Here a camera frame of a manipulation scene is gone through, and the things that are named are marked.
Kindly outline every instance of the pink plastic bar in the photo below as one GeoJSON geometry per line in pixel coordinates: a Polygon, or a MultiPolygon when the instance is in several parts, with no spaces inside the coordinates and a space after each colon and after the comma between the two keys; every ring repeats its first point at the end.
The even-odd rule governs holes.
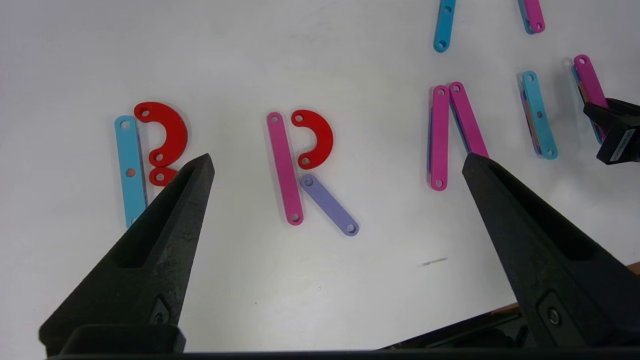
{"type": "Polygon", "coordinates": [[[449,90],[444,85],[438,85],[433,89],[429,147],[429,184],[432,189],[441,192],[447,188],[449,155],[449,90]]]}
{"type": "MultiPolygon", "coordinates": [[[[589,56],[584,54],[576,56],[573,59],[573,65],[575,66],[575,70],[578,72],[578,77],[580,77],[580,86],[584,91],[584,94],[582,94],[585,97],[584,100],[591,104],[596,104],[608,109],[609,105],[607,104],[607,99],[604,97],[604,92],[600,86],[596,70],[593,68],[593,64],[591,59],[589,59],[589,56]]],[[[604,139],[607,134],[605,134],[605,132],[600,128],[598,128],[598,130],[600,132],[600,136],[604,139]]]]}
{"type": "Polygon", "coordinates": [[[484,146],[484,140],[482,139],[482,134],[480,134],[480,128],[476,122],[474,111],[471,109],[465,87],[462,83],[456,81],[449,85],[449,93],[468,150],[488,158],[489,153],[484,146]]]}
{"type": "Polygon", "coordinates": [[[271,138],[273,157],[276,161],[276,172],[278,172],[284,212],[287,215],[287,221],[291,225],[300,225],[303,220],[302,203],[300,202],[298,181],[293,169],[287,131],[282,115],[279,113],[267,115],[267,126],[269,128],[269,137],[271,138]]]}
{"type": "Polygon", "coordinates": [[[542,8],[540,7],[539,0],[523,0],[523,2],[531,31],[541,33],[545,30],[545,18],[542,17],[542,8]]]}

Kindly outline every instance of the red curved piece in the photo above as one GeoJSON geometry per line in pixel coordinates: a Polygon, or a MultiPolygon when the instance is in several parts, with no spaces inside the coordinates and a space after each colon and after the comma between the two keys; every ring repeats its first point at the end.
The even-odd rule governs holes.
{"type": "Polygon", "coordinates": [[[149,172],[149,182],[156,186],[167,186],[178,172],[168,167],[154,167],[149,172]]]}
{"type": "Polygon", "coordinates": [[[298,157],[298,166],[305,170],[320,166],[333,149],[333,131],[320,114],[310,110],[296,110],[291,115],[294,126],[308,127],[316,134],[316,147],[298,157]]]}
{"type": "Polygon", "coordinates": [[[133,109],[133,115],[142,122],[159,122],[166,131],[164,144],[149,153],[149,162],[155,167],[167,167],[187,147],[187,127],[177,112],[159,102],[142,102],[133,109]]]}

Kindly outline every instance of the purple plastic bar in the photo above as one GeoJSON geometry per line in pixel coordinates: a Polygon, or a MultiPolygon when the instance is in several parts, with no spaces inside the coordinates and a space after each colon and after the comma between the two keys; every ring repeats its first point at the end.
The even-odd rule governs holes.
{"type": "Polygon", "coordinates": [[[355,236],[358,233],[360,226],[356,220],[353,220],[315,176],[307,174],[301,177],[300,185],[346,236],[355,236]]]}
{"type": "Polygon", "coordinates": [[[449,150],[449,90],[444,85],[433,89],[431,132],[429,134],[429,184],[441,192],[447,188],[449,150]]]}
{"type": "Polygon", "coordinates": [[[480,128],[476,122],[476,116],[471,109],[471,104],[467,97],[465,87],[459,81],[451,83],[449,85],[449,93],[451,95],[451,102],[458,118],[458,123],[462,134],[465,137],[464,141],[467,145],[469,152],[482,155],[485,158],[489,157],[489,153],[484,146],[484,140],[480,133],[480,128]]]}
{"type": "MultiPolygon", "coordinates": [[[[584,54],[576,56],[573,59],[573,65],[578,72],[578,77],[580,77],[580,85],[582,85],[584,91],[584,94],[582,94],[585,97],[584,100],[608,109],[607,99],[604,97],[604,92],[600,86],[596,70],[593,68],[589,56],[584,54]]],[[[598,131],[603,139],[607,136],[602,129],[598,128],[598,131]]]]}
{"type": "Polygon", "coordinates": [[[298,182],[293,169],[287,131],[284,127],[282,115],[280,113],[267,115],[267,126],[269,128],[269,137],[271,138],[273,157],[276,162],[278,181],[280,182],[284,212],[287,215],[287,221],[291,225],[300,225],[304,219],[302,203],[300,202],[298,182]]]}
{"type": "Polygon", "coordinates": [[[539,0],[523,0],[527,18],[531,25],[531,31],[541,33],[545,30],[545,18],[542,16],[542,8],[539,0]]]}

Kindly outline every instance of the screw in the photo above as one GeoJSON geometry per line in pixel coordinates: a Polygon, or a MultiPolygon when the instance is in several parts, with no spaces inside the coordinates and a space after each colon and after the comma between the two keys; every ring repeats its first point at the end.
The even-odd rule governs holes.
{"type": "Polygon", "coordinates": [[[550,307],[549,310],[547,310],[547,317],[549,318],[550,323],[558,326],[560,325],[560,313],[558,313],[554,307],[550,307]]]}

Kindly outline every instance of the white table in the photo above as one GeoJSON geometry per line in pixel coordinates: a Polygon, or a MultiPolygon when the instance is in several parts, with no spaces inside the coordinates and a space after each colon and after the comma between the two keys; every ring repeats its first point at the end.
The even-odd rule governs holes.
{"type": "MultiPolygon", "coordinates": [[[[180,164],[208,152],[216,168],[180,320],[190,351],[378,348],[515,301],[453,121],[449,187],[426,184],[430,89],[456,80],[493,159],[639,261],[640,169],[595,158],[566,60],[589,55],[609,97],[640,101],[640,1],[541,3],[547,29],[530,36],[515,0],[460,0],[438,54],[438,1],[2,2],[1,357],[44,356],[38,327],[124,232],[113,121],[142,101],[184,116],[180,164]],[[525,70],[557,160],[533,152],[525,70]],[[282,215],[264,119],[298,108],[333,127],[313,173],[359,221],[354,238],[306,195],[304,224],[282,215]]],[[[163,130],[139,127],[146,158],[163,130]]],[[[296,156],[313,146],[287,131],[296,156]]]]}

